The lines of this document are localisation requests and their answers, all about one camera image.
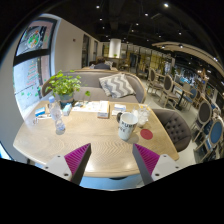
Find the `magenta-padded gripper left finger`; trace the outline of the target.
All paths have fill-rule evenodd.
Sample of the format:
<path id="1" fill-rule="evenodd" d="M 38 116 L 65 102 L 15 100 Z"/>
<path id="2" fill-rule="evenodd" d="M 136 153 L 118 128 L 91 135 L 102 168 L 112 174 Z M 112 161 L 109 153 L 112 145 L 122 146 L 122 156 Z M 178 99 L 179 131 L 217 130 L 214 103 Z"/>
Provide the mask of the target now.
<path id="1" fill-rule="evenodd" d="M 56 155 L 44 167 L 56 176 L 79 185 L 91 155 L 91 144 L 85 144 L 66 155 Z"/>

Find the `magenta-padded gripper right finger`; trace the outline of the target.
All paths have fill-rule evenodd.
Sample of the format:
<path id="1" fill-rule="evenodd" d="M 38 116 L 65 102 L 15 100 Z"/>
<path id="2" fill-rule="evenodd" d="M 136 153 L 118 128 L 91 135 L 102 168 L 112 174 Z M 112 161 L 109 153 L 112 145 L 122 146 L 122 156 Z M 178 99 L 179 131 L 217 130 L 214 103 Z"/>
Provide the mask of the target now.
<path id="1" fill-rule="evenodd" d="M 133 145 L 132 153 L 145 185 L 181 169 L 181 167 L 167 154 L 158 155 L 138 144 Z"/>

